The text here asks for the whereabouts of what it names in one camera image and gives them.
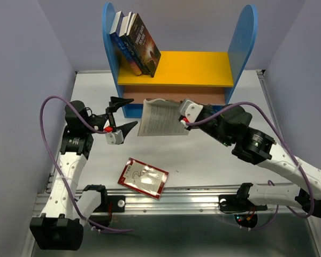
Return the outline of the dark sunset paperback book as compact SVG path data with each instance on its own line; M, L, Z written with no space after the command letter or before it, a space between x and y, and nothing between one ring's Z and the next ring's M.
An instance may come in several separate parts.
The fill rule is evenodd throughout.
M180 123L180 102L144 99L138 137L188 135Z

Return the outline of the red bordered cream book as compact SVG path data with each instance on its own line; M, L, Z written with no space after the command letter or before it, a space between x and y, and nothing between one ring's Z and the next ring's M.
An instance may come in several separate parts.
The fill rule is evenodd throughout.
M118 184L159 200L169 173L152 165L129 158Z

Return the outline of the Three Days To See book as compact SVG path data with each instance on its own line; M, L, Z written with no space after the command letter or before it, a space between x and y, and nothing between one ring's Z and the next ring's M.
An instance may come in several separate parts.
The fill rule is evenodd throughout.
M161 58L161 52L138 13L135 13L132 28L127 34L127 38L132 39L137 52L149 71L149 75L153 78Z

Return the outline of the blue Jane Eyre book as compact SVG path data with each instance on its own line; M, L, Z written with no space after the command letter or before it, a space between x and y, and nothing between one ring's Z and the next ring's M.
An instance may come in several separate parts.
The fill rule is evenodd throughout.
M121 25L123 22L123 17L125 17L125 15L123 14L122 11L118 11L115 14L113 24L110 29L110 38L116 44L116 46L118 47L118 49L121 51L122 55L124 56L123 43L121 42L121 40L119 38L119 33L120 33Z

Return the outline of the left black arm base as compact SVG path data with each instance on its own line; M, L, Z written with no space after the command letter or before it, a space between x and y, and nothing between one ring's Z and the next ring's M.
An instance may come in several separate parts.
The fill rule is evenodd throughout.
M100 204L91 214L90 219L102 226L109 226L113 219L113 214L124 213L126 197L122 194L110 195L104 185L87 185L84 192L96 192L100 194Z

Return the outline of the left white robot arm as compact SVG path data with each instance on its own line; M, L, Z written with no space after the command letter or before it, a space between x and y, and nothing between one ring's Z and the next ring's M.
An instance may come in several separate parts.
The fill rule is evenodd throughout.
M129 233L129 229L114 229L90 219L92 213L109 206L104 185L88 185L75 199L81 173L89 159L94 134L104 134L111 145L122 145L137 123L117 126L113 114L133 99L112 96L108 107L96 115L82 101L62 100L65 103L65 128L58 157L54 157L47 141L45 148L53 162L56 175L51 193L39 217L31 219L29 228L42 250L77 251L83 241L84 227L89 224L98 233Z

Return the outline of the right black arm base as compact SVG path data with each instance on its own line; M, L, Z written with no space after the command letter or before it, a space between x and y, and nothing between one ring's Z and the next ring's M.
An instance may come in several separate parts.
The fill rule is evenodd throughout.
M256 227L258 222L257 211L266 211L266 204L252 203L249 200L249 192L253 187L252 183L243 183L234 194L222 194L219 196L219 210L225 214L234 214L237 225L242 229L251 231L259 230Z

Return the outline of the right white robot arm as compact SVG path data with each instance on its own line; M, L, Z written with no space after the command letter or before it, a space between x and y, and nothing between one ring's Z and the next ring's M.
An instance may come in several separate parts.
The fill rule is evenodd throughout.
M252 115L243 107L232 104L213 114L209 107L194 103L186 117L223 145L233 146L232 154L238 159L291 182L289 186L243 183L235 195L227 196L227 210L280 205L300 208L321 218L321 169L294 156L284 142L277 143L273 137L250 127Z

